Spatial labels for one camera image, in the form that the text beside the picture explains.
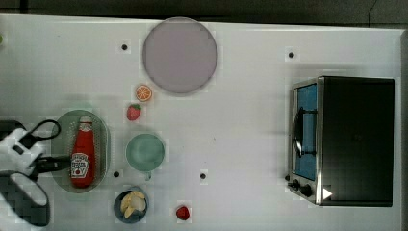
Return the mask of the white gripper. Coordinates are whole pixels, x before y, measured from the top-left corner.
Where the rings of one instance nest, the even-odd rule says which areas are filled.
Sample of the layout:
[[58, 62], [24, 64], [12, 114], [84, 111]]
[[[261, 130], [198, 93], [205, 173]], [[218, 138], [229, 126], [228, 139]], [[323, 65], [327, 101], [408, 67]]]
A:
[[[44, 153], [44, 147], [28, 131], [17, 128], [0, 142], [0, 169], [31, 175], [35, 161]], [[38, 159], [38, 172], [53, 172], [69, 168], [71, 159], [44, 157]]]

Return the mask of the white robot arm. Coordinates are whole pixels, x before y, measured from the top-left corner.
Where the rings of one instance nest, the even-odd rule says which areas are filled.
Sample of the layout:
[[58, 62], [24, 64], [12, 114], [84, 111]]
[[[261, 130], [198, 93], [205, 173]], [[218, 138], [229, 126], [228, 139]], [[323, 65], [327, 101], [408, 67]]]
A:
[[70, 167], [69, 157], [43, 157], [41, 138], [16, 128], [1, 139], [1, 226], [22, 223], [29, 228], [50, 222], [50, 202], [37, 183], [45, 172]]

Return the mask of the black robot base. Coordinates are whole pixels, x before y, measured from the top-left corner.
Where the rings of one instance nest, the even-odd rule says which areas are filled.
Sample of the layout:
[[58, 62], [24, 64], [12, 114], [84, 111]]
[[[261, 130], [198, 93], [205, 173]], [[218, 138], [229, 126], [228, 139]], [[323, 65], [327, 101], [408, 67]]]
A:
[[10, 133], [17, 128], [24, 129], [24, 125], [16, 120], [1, 120], [0, 121], [0, 132]]

